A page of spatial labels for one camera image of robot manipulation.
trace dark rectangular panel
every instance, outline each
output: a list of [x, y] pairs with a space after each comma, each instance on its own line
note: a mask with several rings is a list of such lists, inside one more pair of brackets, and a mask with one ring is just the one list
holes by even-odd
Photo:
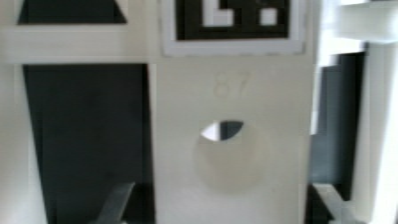
[[127, 23], [114, 0], [25, 0], [20, 24]]
[[318, 133], [311, 148], [311, 182], [334, 184], [350, 200], [361, 109], [365, 53], [340, 56], [324, 69]]
[[151, 223], [146, 65], [25, 66], [25, 80], [50, 224], [87, 224], [134, 182], [125, 219]]

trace circular hole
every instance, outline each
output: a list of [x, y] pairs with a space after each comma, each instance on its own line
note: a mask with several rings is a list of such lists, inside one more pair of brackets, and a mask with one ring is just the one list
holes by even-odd
[[242, 121], [221, 121], [208, 125], [203, 131], [203, 137], [221, 142], [230, 140], [242, 132], [244, 122]]

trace black panel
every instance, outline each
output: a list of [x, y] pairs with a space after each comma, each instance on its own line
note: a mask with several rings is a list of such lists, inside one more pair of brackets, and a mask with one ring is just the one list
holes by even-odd
[[[288, 38], [290, 0], [221, 0], [221, 9], [235, 10], [235, 26], [203, 26], [203, 1], [176, 0], [178, 40]], [[260, 10], [278, 9], [278, 25], [262, 26]]]
[[50, 224], [87, 224], [130, 182], [125, 218], [153, 223], [146, 66], [25, 66], [25, 79]]
[[315, 187], [308, 188], [306, 224], [329, 224], [333, 215]]
[[350, 200], [365, 53], [340, 56], [324, 69], [318, 134], [311, 148], [311, 182], [334, 184]]
[[25, 0], [20, 24], [127, 23], [114, 0]]

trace white panel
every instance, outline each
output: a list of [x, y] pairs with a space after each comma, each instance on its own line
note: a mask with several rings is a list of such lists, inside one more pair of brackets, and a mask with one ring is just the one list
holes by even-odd
[[393, 224], [398, 206], [398, 45], [370, 45], [352, 206], [372, 224]]
[[[171, 16], [171, 5], [164, 7]], [[151, 37], [160, 36], [157, 22], [150, 23]], [[173, 23], [164, 23], [167, 31]], [[290, 56], [169, 58], [153, 47], [160, 56], [151, 64], [159, 224], [304, 222], [317, 65], [311, 30], [306, 37], [306, 51]], [[212, 47], [210, 42], [203, 51], [214, 53]], [[203, 128], [230, 119], [246, 122], [240, 137], [206, 141]]]

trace black square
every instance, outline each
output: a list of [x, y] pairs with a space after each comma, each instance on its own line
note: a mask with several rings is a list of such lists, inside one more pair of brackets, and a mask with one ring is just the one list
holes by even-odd
[[[219, 0], [221, 9], [235, 10], [231, 27], [203, 26], [203, 1], [176, 0], [176, 37], [178, 41], [242, 40], [290, 37], [290, 0]], [[278, 25], [260, 23], [262, 9], [278, 9]]]

